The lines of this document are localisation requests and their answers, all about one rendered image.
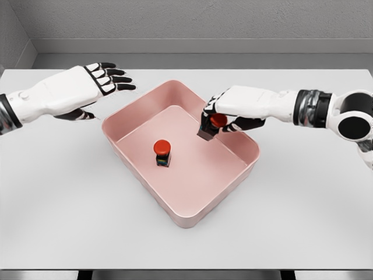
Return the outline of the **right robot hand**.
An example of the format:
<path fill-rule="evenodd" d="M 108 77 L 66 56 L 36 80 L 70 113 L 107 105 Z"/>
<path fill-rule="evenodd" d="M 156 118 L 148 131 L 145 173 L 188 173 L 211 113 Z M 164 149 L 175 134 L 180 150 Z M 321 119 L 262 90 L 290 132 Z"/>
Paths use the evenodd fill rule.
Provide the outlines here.
<path fill-rule="evenodd" d="M 218 114 L 232 116 L 234 120 L 224 125 L 213 125 L 212 118 Z M 255 87 L 232 86 L 207 102 L 201 114 L 198 135 L 209 141 L 220 131 L 251 130 L 262 127 L 269 117 L 281 119 L 285 116 L 278 93 Z"/>

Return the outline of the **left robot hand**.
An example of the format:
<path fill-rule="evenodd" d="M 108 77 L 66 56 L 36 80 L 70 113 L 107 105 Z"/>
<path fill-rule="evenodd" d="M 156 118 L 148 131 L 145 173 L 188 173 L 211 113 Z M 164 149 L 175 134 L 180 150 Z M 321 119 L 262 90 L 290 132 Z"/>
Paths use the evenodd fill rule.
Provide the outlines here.
<path fill-rule="evenodd" d="M 69 121 L 94 119 L 84 107 L 112 93 L 136 89 L 126 72 L 110 62 L 75 66 L 45 79 L 43 85 L 47 90 L 45 112 Z"/>

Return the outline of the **red button industrial switch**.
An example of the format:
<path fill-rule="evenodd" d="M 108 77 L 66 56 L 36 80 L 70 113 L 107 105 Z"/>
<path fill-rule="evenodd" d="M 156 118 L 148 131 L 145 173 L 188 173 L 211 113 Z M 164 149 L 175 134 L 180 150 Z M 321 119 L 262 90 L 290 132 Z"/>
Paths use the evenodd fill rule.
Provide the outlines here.
<path fill-rule="evenodd" d="M 165 139 L 156 141 L 153 145 L 158 166 L 169 167 L 171 159 L 171 144 Z"/>
<path fill-rule="evenodd" d="M 206 141 L 210 141 L 219 133 L 219 129 L 227 124 L 227 116 L 216 113 L 206 115 L 202 113 L 200 127 L 197 136 Z"/>

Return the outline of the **pink rectangular basket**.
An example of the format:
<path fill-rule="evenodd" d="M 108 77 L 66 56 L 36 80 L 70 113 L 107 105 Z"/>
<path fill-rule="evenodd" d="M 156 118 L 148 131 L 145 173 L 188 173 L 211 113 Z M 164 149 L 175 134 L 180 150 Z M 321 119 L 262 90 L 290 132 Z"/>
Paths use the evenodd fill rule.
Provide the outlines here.
<path fill-rule="evenodd" d="M 164 82 L 108 116 L 102 130 L 114 152 L 170 218 L 195 226 L 250 174 L 259 145 L 243 132 L 197 136 L 205 101 L 177 80 Z M 153 145 L 171 144 L 169 167 Z"/>

